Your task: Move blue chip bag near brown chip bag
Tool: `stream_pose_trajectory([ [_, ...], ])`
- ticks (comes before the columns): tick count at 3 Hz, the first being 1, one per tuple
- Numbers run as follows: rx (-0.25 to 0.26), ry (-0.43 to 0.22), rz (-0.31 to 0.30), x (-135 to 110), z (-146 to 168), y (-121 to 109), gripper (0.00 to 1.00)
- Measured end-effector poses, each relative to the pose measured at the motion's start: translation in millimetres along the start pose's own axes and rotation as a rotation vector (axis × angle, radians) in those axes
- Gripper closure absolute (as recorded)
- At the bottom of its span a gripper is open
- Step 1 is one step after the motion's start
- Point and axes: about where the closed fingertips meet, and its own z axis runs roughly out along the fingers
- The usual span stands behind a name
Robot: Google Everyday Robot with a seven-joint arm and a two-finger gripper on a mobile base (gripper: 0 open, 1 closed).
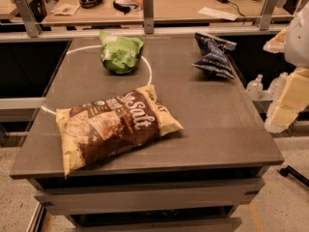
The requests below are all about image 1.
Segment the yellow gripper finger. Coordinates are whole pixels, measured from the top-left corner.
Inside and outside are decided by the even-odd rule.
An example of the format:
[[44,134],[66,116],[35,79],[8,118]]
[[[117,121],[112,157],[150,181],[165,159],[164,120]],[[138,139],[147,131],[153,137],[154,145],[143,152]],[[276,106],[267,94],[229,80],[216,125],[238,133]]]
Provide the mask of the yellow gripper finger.
[[275,37],[263,46],[263,50],[270,53],[283,53],[285,50],[285,39],[288,28],[282,29]]
[[281,79],[277,97],[268,108],[265,129],[271,133],[286,130],[309,105],[309,69],[296,68]]

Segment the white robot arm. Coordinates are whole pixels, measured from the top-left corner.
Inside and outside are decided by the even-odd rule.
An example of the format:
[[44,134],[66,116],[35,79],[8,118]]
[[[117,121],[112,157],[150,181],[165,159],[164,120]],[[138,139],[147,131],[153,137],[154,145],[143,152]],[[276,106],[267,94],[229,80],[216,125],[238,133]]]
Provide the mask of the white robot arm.
[[288,27],[264,45],[264,50],[283,53],[285,60],[295,66],[287,77],[279,78],[267,111],[266,130],[280,133],[309,105],[309,2],[295,12]]

